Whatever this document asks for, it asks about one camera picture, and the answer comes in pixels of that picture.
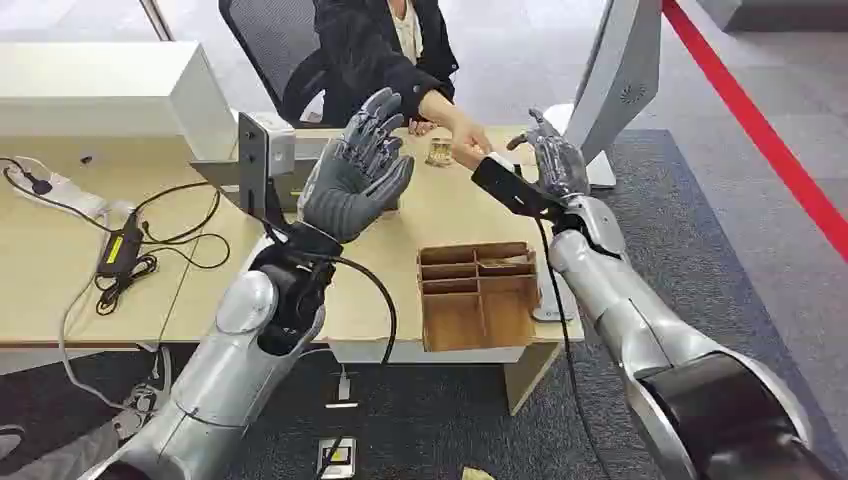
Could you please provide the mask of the person's right hand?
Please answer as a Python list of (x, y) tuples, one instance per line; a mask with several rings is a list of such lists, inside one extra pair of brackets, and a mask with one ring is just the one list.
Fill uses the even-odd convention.
[(494, 151), (484, 129), (473, 121), (459, 120), (450, 127), (450, 131), (453, 159), (468, 170), (475, 170)]

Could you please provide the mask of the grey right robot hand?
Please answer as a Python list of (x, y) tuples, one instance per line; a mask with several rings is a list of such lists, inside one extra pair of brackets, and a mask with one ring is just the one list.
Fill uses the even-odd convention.
[(513, 151), (522, 144), (533, 148), (539, 171), (538, 184), (552, 196), (588, 195), (591, 187), (581, 150), (570, 143), (540, 110), (530, 108), (528, 114), (535, 124), (512, 138), (506, 149)]

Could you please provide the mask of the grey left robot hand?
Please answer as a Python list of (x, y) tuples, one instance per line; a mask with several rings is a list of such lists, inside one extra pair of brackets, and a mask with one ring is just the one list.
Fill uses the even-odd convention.
[(328, 141), (299, 197), (300, 222), (348, 243), (398, 206), (415, 166), (393, 134), (404, 121), (401, 100), (389, 87), (378, 90)]

